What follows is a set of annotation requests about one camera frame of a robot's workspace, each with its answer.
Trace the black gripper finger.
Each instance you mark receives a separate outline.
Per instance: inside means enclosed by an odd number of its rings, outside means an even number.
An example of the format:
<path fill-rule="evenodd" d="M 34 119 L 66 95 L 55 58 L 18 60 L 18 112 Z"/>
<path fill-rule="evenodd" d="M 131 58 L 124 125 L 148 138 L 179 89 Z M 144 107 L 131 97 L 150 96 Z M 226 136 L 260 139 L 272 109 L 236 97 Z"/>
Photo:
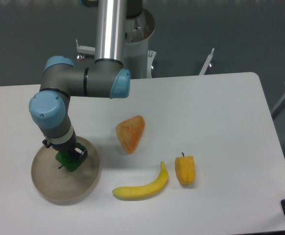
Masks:
<path fill-rule="evenodd" d="M 88 156 L 88 150 L 81 143 L 76 143 L 74 148 L 69 150 L 69 154 L 77 163 L 83 163 Z"/>

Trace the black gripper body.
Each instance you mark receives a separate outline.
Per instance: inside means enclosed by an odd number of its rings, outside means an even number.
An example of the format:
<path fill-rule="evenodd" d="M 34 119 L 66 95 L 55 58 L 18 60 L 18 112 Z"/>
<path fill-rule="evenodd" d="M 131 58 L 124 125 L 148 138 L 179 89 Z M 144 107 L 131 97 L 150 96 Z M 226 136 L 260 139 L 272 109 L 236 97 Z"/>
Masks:
<path fill-rule="evenodd" d="M 70 137 L 60 137 L 60 138 L 45 138 L 42 144 L 45 148 L 52 147 L 58 152 L 73 151 L 76 148 L 77 137 L 76 134 L 72 134 Z"/>

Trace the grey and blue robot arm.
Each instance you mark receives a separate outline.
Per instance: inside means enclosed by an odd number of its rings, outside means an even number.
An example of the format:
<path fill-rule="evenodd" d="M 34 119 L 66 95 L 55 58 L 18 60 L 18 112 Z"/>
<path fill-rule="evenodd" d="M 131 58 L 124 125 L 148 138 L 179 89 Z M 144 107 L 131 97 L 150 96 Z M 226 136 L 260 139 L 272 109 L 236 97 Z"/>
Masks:
<path fill-rule="evenodd" d="M 29 102 L 31 117 L 45 136 L 46 148 L 68 152 L 78 163 L 87 158 L 87 151 L 76 144 L 68 115 L 70 98 L 129 96 L 130 71 L 123 67 L 125 23 L 142 11 L 141 0 L 100 0 L 94 67 L 78 70 L 63 56 L 47 60 L 39 92 Z"/>

